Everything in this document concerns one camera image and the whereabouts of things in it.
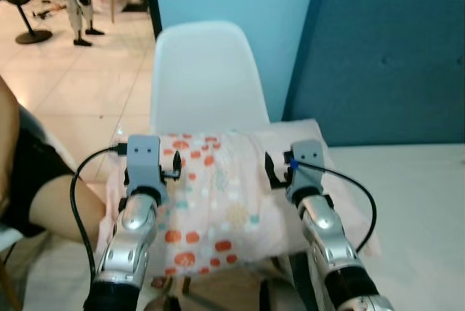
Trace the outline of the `pink floral pillow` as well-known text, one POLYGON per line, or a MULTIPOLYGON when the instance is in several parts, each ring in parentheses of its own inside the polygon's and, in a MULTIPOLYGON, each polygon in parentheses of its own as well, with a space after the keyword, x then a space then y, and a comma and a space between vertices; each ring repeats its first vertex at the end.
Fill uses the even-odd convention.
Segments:
POLYGON ((283 153, 294 142, 322 141, 316 121, 273 123, 246 131, 161 134, 164 169, 182 158, 182 177, 167 184, 158 209, 147 272, 153 277, 192 277, 309 250, 298 209, 283 189, 272 189, 286 171, 283 153))

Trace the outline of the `white plastic chair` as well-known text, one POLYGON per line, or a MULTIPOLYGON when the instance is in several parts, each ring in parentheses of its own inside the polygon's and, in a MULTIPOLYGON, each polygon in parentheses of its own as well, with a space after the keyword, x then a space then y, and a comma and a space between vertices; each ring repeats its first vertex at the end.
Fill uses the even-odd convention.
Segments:
POLYGON ((154 49, 154 134, 241 132, 269 125, 258 65, 238 25, 203 21, 163 30, 154 49))

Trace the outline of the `seated person in black shorts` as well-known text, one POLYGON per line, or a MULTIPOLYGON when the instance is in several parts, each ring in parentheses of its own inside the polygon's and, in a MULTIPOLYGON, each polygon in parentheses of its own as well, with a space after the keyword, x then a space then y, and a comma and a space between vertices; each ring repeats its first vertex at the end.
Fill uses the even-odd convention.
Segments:
POLYGON ((0 224, 26 238, 49 232, 96 247, 104 202, 25 127, 24 111, 0 76, 0 224))

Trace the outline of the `white bed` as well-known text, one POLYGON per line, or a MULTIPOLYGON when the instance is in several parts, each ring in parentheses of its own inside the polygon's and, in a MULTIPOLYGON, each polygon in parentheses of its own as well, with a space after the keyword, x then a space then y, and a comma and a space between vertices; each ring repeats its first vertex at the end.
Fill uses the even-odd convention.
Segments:
POLYGON ((343 146, 336 169, 376 201, 381 256, 363 256, 397 311, 465 311, 463 145, 343 146))

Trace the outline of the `blue upholstered headboard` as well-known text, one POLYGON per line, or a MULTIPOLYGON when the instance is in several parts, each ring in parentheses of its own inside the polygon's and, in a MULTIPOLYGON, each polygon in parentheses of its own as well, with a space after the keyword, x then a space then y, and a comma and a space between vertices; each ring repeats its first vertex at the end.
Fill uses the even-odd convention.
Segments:
POLYGON ((464 0, 310 0, 284 121, 332 146, 464 141, 464 0))

